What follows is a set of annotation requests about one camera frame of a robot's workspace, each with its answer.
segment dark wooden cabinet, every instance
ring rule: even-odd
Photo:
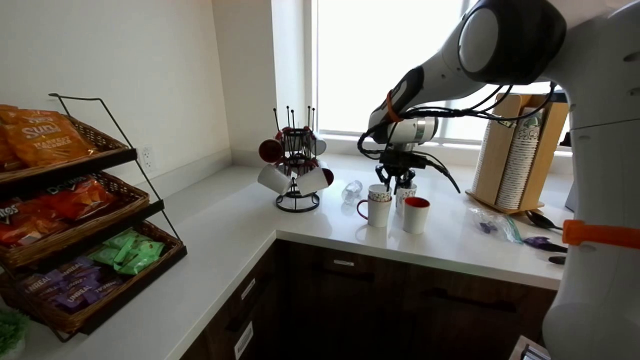
[[[183,360],[507,359],[554,291],[277,240]]]

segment green plant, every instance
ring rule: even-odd
[[[29,317],[12,310],[0,310],[0,356],[15,349],[29,325]]]

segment countertop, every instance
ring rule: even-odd
[[[91,336],[60,343],[50,330],[33,323],[21,359],[171,359],[177,360],[209,323],[275,238],[378,256],[381,258],[557,289],[561,266],[549,253],[484,234],[473,223],[471,207],[436,170],[417,170],[417,195],[431,202],[426,231],[402,231],[390,212],[386,228],[366,225],[353,206],[342,203],[342,189],[357,179],[378,183],[375,161],[360,157],[321,156],[335,174],[319,193],[320,206],[291,214],[275,208],[276,194],[257,184],[259,168],[233,166],[165,200],[167,212],[189,254],[140,293]],[[472,167],[450,167],[462,190],[470,188]],[[549,175],[541,196],[544,214],[557,224],[573,213],[564,208],[571,176]],[[161,217],[152,221],[167,228]],[[560,233],[516,221],[523,238]]]

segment electrical outlet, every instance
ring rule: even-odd
[[[145,145],[140,149],[140,165],[146,172],[157,170],[154,148],[151,145]]]

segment orange strap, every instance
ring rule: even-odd
[[[389,92],[387,93],[387,111],[389,112],[389,117],[391,118],[392,122],[400,122],[403,119],[400,119],[400,117],[398,117],[398,114],[396,114],[396,112],[394,111],[394,107],[391,106],[391,91],[393,90],[389,90]]]
[[[586,225],[581,220],[565,220],[563,243],[578,246],[583,241],[640,249],[640,229],[630,227]]]

